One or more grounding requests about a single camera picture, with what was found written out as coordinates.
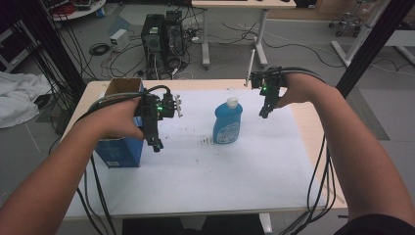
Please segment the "blue cardboard box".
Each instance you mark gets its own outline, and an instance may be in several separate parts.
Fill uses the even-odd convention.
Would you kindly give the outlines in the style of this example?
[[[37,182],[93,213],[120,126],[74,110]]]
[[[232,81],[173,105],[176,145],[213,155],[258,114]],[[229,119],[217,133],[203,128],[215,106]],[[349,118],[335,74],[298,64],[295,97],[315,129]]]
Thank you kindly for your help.
[[[123,92],[139,92],[144,87],[140,78],[113,78],[100,98]],[[138,167],[143,141],[131,137],[100,140],[95,152],[107,167]]]

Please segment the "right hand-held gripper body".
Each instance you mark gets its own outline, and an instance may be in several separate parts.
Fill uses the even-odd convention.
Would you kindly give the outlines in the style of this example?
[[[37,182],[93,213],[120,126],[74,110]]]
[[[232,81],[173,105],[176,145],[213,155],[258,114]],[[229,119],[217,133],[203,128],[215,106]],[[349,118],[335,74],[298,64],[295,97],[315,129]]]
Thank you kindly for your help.
[[[252,71],[250,74],[252,89],[259,89],[261,96],[278,99],[280,89],[286,86],[282,67],[272,67],[264,71]]]

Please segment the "white cloth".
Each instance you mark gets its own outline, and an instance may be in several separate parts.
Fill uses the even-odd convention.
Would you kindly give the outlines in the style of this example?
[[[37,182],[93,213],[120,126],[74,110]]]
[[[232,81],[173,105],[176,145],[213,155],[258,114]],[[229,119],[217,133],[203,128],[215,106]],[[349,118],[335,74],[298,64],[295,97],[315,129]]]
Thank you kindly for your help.
[[[22,124],[39,114],[35,100],[51,92],[44,74],[0,71],[0,128]]]

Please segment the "white paper sheet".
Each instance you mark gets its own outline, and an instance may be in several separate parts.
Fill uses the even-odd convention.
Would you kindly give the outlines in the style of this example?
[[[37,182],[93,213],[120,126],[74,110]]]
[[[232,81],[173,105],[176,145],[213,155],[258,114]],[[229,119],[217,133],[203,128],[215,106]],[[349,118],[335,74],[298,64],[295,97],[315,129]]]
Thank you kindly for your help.
[[[325,200],[290,108],[259,116],[256,90],[179,91],[182,117],[159,124],[163,148],[144,146],[141,163],[109,168],[101,159],[79,184],[96,213],[112,216],[266,212]],[[238,139],[212,140],[214,110],[228,98],[243,107]]]

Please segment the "white stick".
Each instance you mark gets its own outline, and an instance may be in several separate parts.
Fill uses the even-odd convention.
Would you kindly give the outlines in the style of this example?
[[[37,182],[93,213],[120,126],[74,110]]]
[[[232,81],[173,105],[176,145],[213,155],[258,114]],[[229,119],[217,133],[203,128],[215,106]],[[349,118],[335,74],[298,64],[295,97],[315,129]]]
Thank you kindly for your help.
[[[251,79],[251,72],[254,64],[254,55],[255,55],[255,49],[251,50],[250,60],[248,63],[247,73],[246,73],[246,79],[245,79],[245,86],[248,87]]]

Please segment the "blue bottle with white cap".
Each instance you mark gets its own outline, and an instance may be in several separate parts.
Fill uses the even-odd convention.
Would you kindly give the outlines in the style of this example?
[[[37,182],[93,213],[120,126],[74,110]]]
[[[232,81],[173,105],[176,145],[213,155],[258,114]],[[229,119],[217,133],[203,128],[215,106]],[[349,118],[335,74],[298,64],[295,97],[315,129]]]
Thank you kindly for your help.
[[[237,97],[228,98],[215,109],[216,120],[212,133],[215,144],[230,144],[238,139],[242,112],[243,107]]]

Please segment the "white desk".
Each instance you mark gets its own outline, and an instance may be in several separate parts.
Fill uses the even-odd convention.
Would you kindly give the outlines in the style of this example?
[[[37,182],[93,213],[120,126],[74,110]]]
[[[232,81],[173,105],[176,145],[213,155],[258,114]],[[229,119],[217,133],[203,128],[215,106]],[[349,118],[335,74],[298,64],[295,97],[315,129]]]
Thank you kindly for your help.
[[[254,39],[254,50],[259,64],[264,68],[268,65],[262,46],[263,34],[266,26],[268,12],[272,9],[286,10],[294,9],[297,4],[294,0],[192,0],[192,6],[203,10],[203,36],[202,36],[202,65],[207,69],[210,65],[209,43],[208,43],[208,18],[209,9],[218,9],[220,13],[226,11],[257,11],[259,13],[259,29]]]

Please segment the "small white box device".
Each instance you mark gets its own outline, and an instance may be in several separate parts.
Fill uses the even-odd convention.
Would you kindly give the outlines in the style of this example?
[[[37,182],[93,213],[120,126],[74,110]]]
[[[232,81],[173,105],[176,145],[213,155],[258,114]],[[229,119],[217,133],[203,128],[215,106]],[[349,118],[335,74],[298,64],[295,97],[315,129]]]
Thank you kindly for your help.
[[[124,50],[130,42],[126,29],[119,29],[110,37],[110,40],[116,52]]]

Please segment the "person's dark clothing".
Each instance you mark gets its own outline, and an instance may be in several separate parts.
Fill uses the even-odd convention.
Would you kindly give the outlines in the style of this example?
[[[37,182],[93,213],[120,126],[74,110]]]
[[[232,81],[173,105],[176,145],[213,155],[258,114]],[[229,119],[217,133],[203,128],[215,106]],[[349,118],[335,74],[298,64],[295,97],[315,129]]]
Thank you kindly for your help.
[[[187,228],[179,217],[122,221],[121,235],[265,235],[258,214],[208,215],[201,229]]]

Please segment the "person's right hand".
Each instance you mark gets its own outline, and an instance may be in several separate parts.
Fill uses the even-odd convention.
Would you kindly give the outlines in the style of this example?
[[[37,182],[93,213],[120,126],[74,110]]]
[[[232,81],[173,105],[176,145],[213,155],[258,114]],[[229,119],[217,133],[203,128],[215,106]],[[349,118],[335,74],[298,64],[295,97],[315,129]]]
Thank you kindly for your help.
[[[317,93],[325,86],[318,78],[304,73],[289,73],[285,80],[287,91],[277,101],[277,108],[295,103],[313,103]]]

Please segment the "white metal stand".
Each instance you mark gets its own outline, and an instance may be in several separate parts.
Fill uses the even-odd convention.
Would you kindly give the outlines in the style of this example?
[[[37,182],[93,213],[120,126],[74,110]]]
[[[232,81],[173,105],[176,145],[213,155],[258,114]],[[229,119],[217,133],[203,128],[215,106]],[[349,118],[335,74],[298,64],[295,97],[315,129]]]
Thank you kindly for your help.
[[[336,50],[346,67],[350,65],[352,59],[363,45],[390,2],[391,0],[356,0],[356,4],[349,13],[357,14],[362,4],[369,4],[366,11],[369,11],[373,7],[375,7],[376,10],[371,14],[369,20],[364,22],[359,35],[355,38],[347,52],[342,49],[337,41],[331,42],[333,48]],[[407,47],[415,47],[415,29],[397,29],[387,41],[386,45],[393,46],[410,62],[411,65],[415,66],[415,56],[407,50]]]

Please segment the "person's left hand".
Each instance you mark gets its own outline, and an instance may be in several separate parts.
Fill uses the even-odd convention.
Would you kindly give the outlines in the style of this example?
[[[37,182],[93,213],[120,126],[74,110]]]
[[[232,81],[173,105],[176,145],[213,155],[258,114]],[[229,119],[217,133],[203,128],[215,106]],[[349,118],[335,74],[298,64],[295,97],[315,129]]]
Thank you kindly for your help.
[[[139,101],[139,98],[133,98],[110,105],[85,117],[83,121],[99,139],[132,137],[143,140],[144,133],[133,121]]]

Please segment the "black computer tower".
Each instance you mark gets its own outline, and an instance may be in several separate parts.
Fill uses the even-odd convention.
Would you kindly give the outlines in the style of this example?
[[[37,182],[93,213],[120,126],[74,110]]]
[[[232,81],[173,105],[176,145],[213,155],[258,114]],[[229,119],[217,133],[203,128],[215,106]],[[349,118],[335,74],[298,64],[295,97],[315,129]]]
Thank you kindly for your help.
[[[159,80],[160,72],[164,67],[165,45],[164,45],[164,15],[149,14],[146,16],[141,39],[147,61],[147,78]]]
[[[181,62],[181,56],[185,55],[184,32],[182,26],[181,11],[167,11],[164,18],[166,40],[166,63],[172,71],[173,62]]]

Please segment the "round white table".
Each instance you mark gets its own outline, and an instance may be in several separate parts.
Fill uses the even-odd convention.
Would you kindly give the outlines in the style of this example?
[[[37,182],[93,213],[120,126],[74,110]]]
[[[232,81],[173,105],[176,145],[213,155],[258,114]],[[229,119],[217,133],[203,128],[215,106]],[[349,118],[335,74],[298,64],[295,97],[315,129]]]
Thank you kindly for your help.
[[[49,9],[54,22],[67,21],[81,18],[89,14],[101,12],[99,16],[103,16],[102,8],[107,0],[62,0]]]

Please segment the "grey floor mat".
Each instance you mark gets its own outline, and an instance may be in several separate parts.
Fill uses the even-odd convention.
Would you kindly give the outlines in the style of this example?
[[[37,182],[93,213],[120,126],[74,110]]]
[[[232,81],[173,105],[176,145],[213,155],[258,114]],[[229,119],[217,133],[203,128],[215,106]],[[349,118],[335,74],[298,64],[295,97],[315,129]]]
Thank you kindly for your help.
[[[378,140],[389,141],[390,137],[384,130],[372,109],[357,87],[353,87],[346,97],[351,108],[356,112],[363,123],[371,130]]]

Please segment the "office chair base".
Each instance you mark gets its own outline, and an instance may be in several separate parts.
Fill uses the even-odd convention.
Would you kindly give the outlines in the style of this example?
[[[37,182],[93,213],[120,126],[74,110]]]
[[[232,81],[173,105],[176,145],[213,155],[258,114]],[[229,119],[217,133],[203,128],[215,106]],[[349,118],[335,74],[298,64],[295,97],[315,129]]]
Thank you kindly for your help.
[[[339,27],[335,33],[337,37],[343,36],[348,31],[352,37],[356,38],[364,25],[364,21],[356,13],[346,12],[339,14],[331,20],[328,27],[334,28],[336,25]]]

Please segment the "black metal post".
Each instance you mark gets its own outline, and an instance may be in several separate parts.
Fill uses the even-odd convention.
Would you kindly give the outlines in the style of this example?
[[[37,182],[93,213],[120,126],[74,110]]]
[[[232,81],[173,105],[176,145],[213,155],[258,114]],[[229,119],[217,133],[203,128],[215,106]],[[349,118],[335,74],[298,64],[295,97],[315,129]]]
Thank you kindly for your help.
[[[398,25],[414,6],[415,0],[390,1],[336,85],[336,88],[344,98],[348,96],[375,57],[391,38]]]
[[[40,42],[45,46],[52,62],[69,86],[71,94],[76,99],[80,99],[86,88],[86,84],[69,57],[69,54],[59,37],[59,33],[55,30],[53,22],[50,20],[50,16],[45,10],[41,0],[33,1],[37,4],[39,20],[38,37]]]

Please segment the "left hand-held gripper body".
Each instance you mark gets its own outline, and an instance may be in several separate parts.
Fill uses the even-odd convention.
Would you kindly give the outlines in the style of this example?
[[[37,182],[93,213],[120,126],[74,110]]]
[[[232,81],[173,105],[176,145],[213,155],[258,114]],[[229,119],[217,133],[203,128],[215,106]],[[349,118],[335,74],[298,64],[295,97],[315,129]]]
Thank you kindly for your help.
[[[162,98],[155,94],[141,97],[135,115],[141,119],[144,131],[157,131],[158,121],[164,118],[182,117],[181,98],[179,95],[164,93]]]

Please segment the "person's black sleeve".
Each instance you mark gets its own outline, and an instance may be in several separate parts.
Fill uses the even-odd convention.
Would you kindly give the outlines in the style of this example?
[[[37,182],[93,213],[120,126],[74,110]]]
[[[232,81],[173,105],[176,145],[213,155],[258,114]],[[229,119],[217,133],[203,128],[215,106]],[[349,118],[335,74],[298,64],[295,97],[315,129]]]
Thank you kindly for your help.
[[[367,214],[349,221],[334,235],[415,235],[415,226],[384,214]]]

